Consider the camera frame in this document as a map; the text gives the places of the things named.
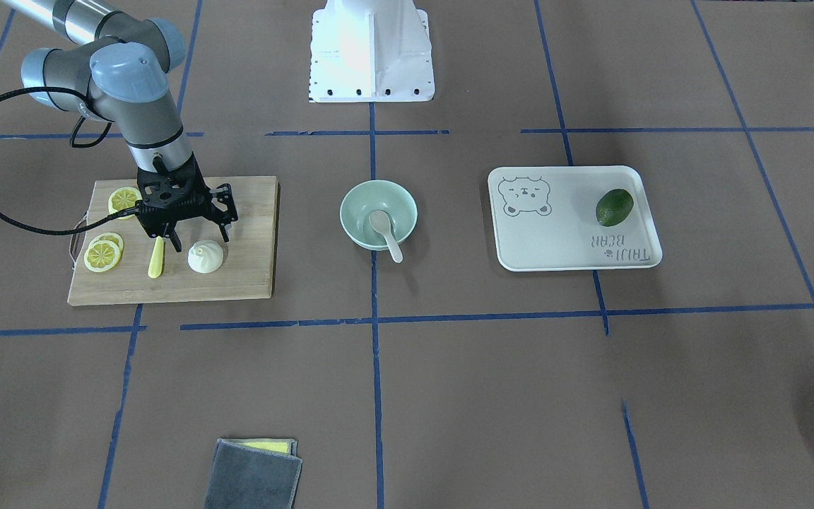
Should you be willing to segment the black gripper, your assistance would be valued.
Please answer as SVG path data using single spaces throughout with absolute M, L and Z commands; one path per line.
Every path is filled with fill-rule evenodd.
M 162 173 L 139 168 L 136 175 L 141 193 L 136 218 L 146 235 L 165 236 L 175 252 L 181 252 L 177 223 L 203 217 L 217 225 L 223 242 L 229 242 L 229 229 L 239 220 L 230 183 L 209 190 L 194 155 L 175 170 L 168 170 L 159 157 L 154 162 Z

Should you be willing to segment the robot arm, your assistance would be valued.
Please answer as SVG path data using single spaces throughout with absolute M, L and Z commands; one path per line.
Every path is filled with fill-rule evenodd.
M 138 168 L 134 213 L 146 235 L 167 238 L 180 251 L 177 224 L 203 217 L 228 241 L 228 226 L 238 219 L 232 190 L 207 187 L 167 79 L 185 58 L 178 29 L 100 1 L 8 5 L 75 43 L 27 54 L 23 85 L 42 105 L 119 127 Z

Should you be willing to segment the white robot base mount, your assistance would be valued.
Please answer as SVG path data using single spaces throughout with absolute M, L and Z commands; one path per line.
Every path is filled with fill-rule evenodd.
M 429 17 L 413 1 L 327 1 L 311 29 L 311 103 L 434 98 Z

